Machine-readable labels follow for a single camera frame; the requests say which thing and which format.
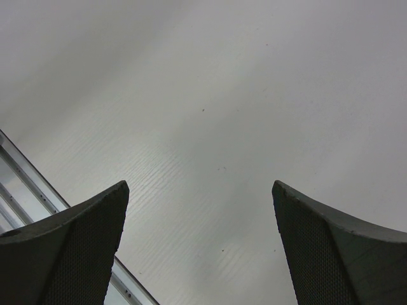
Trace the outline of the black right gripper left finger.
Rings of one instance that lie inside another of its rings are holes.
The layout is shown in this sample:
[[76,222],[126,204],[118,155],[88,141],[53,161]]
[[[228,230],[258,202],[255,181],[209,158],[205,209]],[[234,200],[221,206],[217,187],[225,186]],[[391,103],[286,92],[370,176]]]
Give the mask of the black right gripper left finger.
[[1,235],[1,304],[103,304],[123,232],[122,180],[78,205]]

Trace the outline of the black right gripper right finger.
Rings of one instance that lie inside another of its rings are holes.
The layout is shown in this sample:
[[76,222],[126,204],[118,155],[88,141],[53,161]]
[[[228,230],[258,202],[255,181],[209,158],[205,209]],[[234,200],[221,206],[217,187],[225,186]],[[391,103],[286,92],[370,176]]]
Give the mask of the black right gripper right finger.
[[277,180],[277,227],[298,304],[406,304],[406,233],[358,219]]

